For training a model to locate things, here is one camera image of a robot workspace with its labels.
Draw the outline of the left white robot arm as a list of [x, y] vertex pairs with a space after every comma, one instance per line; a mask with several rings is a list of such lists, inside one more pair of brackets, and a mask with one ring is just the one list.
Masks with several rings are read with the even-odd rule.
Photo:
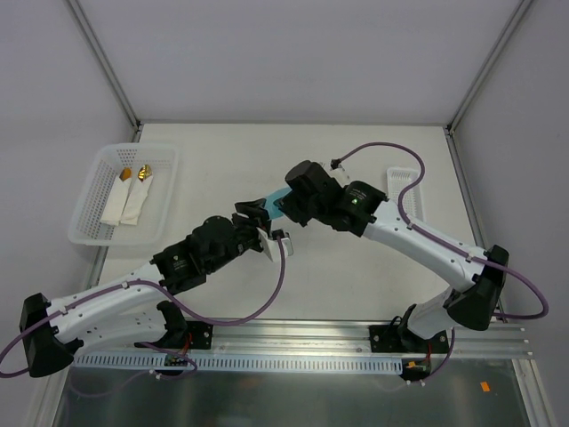
[[237, 202], [230, 217], [207, 218], [137, 270], [93, 291], [59, 300], [30, 295], [20, 317], [25, 374], [38, 378], [59, 372], [87, 347], [85, 335], [99, 321], [201, 286], [246, 251], [260, 252], [260, 233], [271, 224], [266, 203], [264, 198]]

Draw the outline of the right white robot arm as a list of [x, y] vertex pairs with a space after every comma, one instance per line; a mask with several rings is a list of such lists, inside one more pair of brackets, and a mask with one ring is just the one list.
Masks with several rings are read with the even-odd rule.
[[316, 162], [300, 162], [285, 182], [290, 189], [275, 205], [291, 221], [306, 226], [316, 220], [381, 243], [448, 284], [443, 293], [406, 310], [396, 332], [405, 350], [424, 352], [430, 339], [454, 326], [489, 327], [505, 283], [505, 249], [462, 246], [423, 222], [406, 222], [384, 192], [363, 181], [341, 184]]

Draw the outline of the blue paper napkin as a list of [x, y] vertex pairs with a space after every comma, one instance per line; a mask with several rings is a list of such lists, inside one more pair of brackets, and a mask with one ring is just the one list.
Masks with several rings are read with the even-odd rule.
[[282, 188], [265, 197], [263, 208], [267, 212], [270, 221], [274, 221], [284, 215], [278, 203], [290, 192], [290, 188]]

